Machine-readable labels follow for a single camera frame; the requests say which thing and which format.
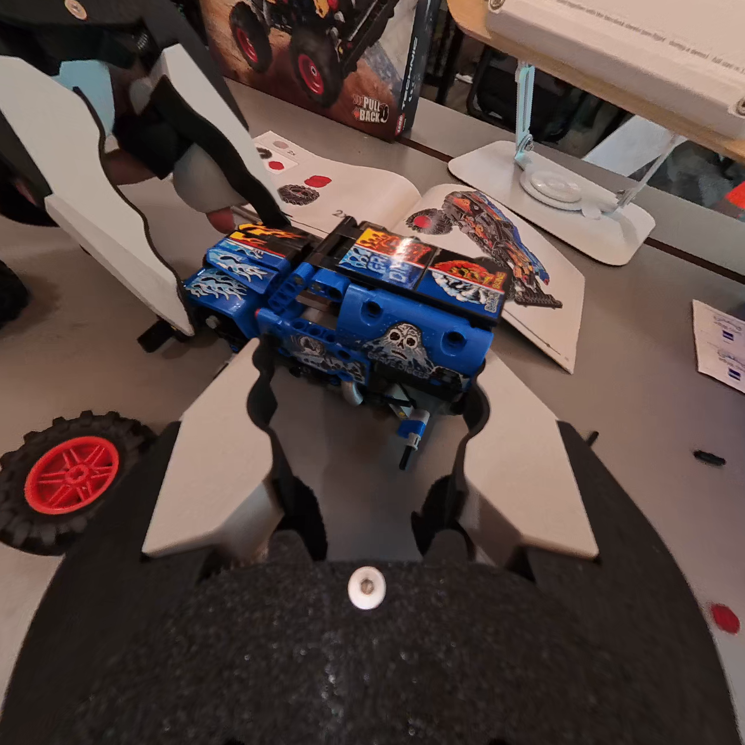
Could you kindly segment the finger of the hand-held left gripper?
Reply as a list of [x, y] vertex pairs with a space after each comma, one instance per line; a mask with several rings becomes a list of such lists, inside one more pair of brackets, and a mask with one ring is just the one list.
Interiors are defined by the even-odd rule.
[[215, 211], [250, 204], [264, 225], [286, 229], [291, 223], [278, 202], [278, 194], [262, 164], [247, 122], [225, 82], [216, 87], [191, 54], [180, 44], [162, 51], [151, 72], [154, 84], [151, 103], [169, 124], [203, 156], [190, 156], [198, 176], [187, 190], [196, 198], [194, 207]]
[[1, 85], [5, 130], [14, 135], [2, 154], [49, 217], [161, 320], [194, 336], [180, 279], [104, 170], [104, 129], [82, 92], [16, 57], [2, 57]]

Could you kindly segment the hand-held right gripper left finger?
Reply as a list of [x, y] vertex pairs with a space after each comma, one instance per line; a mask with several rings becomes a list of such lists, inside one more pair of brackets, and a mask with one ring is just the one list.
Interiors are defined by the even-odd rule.
[[278, 526], [270, 438], [247, 409], [259, 379], [256, 349], [258, 339], [249, 341], [181, 416], [142, 544], [146, 556], [210, 548], [255, 560]]

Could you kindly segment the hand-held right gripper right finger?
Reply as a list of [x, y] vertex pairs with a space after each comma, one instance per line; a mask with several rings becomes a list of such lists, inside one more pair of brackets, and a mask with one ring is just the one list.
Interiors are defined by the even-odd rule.
[[496, 355], [486, 357], [462, 417], [452, 469], [428, 493], [428, 543], [459, 529], [494, 565], [514, 564], [529, 548], [596, 560], [558, 420]]

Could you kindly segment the black tyre red rim wheel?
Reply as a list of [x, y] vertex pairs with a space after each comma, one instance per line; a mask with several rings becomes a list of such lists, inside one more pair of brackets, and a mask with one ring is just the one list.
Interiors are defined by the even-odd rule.
[[61, 556], [83, 535], [105, 498], [156, 442], [118, 412], [57, 417], [1, 457], [1, 543]]

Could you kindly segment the lego instruction booklet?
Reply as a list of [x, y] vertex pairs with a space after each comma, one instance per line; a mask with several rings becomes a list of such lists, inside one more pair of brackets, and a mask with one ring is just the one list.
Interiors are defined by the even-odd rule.
[[513, 281], [502, 317], [574, 372], [585, 279], [525, 219], [465, 185], [445, 183], [421, 194], [396, 173], [324, 159], [274, 132], [254, 142], [283, 209], [298, 227], [326, 236], [351, 216], [508, 267]]

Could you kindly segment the lego monster truck model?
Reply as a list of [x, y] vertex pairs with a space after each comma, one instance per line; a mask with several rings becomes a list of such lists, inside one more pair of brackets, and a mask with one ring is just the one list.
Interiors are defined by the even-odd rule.
[[512, 284], [488, 256], [345, 218], [326, 237], [240, 224], [184, 289], [234, 352], [268, 338], [294, 375], [389, 407], [405, 470], [435, 405], [459, 406], [481, 370]]

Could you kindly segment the lego set cardboard box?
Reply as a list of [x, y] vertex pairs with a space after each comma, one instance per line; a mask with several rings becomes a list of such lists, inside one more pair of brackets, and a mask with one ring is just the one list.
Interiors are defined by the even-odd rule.
[[199, 2], [227, 78], [389, 142], [414, 124], [440, 5]]

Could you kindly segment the person's left hand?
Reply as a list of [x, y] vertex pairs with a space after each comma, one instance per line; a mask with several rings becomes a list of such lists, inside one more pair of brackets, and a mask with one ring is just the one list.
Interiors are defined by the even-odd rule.
[[[104, 154], [104, 170], [115, 185], [130, 185], [156, 178], [156, 175], [139, 160], [121, 148]], [[206, 213], [210, 224], [219, 232], [228, 234], [235, 229], [234, 214], [227, 207]]]

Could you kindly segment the white printed paper slip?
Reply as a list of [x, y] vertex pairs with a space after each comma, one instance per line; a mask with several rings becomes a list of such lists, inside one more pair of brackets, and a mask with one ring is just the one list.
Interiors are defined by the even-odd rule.
[[692, 300], [692, 328], [699, 373], [744, 393], [744, 320]]

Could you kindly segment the white desk stand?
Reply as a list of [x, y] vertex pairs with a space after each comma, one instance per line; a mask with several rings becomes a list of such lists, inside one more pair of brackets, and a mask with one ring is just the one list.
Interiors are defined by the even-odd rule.
[[684, 138], [663, 130], [665, 146], [645, 176], [612, 193], [535, 151], [530, 133], [534, 79], [534, 66], [518, 61], [515, 141], [458, 156], [449, 162], [449, 171], [590, 258], [626, 265], [656, 225], [634, 200]]

